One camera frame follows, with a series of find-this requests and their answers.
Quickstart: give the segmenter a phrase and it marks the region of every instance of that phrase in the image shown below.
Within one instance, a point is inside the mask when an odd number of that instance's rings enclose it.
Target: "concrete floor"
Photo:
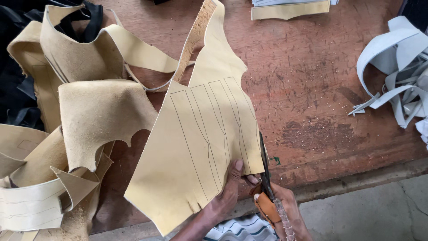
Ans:
[[[300,211],[315,241],[428,241],[428,175],[302,203]]]

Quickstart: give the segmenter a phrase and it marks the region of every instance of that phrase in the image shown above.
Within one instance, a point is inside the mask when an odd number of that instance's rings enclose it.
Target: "striped cloth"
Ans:
[[[275,230],[257,214],[223,221],[203,238],[205,241],[278,241]]]

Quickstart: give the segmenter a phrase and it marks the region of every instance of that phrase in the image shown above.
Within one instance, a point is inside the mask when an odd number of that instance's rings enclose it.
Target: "hand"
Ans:
[[[244,161],[242,159],[232,161],[223,190],[171,241],[200,241],[219,222],[227,218],[238,201],[238,186],[243,166]]]
[[[227,218],[238,201],[238,186],[243,166],[242,159],[232,161],[223,190],[201,211],[213,227]]]
[[[298,241],[312,241],[312,237],[306,228],[305,222],[303,221],[302,215],[300,214],[299,207],[294,193],[286,188],[280,187],[274,183],[270,184],[273,195],[275,198],[281,200],[284,210],[287,214],[290,224],[293,227],[294,236]],[[286,241],[287,236],[285,233],[282,222],[274,223],[276,234],[281,240]]]

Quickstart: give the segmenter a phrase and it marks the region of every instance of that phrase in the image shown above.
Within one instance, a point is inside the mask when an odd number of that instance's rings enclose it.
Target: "leather scrap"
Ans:
[[[357,61],[361,85],[372,99],[354,106],[355,110],[349,114],[363,113],[367,106],[377,109],[390,102],[397,124],[402,128],[407,128],[415,116],[424,118],[416,127],[421,139],[428,144],[428,126],[422,124],[428,113],[428,37],[404,16],[389,20],[388,26],[390,32],[373,38]],[[363,72],[368,63],[388,74],[382,96],[371,94],[365,85]]]
[[[251,20],[280,18],[289,20],[297,16],[329,12],[330,0],[311,2],[311,3],[294,3],[274,6],[263,6],[251,8]]]
[[[79,81],[59,87],[68,168],[95,171],[96,151],[105,143],[151,130],[158,113],[141,85],[130,80]]]
[[[44,139],[26,158],[27,163],[10,175],[18,187],[41,184],[56,179],[51,166],[64,170],[67,163],[60,127]]]

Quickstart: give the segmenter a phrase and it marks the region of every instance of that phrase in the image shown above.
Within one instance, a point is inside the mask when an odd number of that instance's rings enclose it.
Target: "wooden table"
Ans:
[[[202,0],[172,0],[158,6],[149,0],[94,2],[114,9],[127,30],[175,59],[202,4]],[[400,128],[389,104],[347,115],[352,106],[369,99],[357,77],[358,57],[373,37],[388,31],[387,21],[396,16],[400,1],[341,1],[329,13],[290,21],[251,21],[250,0],[223,3],[227,39],[248,66],[241,84],[265,136],[273,182],[294,188],[427,156],[414,121],[407,129]],[[106,14],[105,24],[113,23]],[[148,86],[172,76],[145,69],[135,73]],[[183,79],[189,77],[188,71]],[[365,72],[372,93],[381,90],[384,78],[372,66]],[[157,110],[164,94],[148,93]],[[137,132],[130,148],[116,142],[92,233],[149,221],[123,198],[148,136],[147,130]],[[242,183],[240,199],[247,193]]]

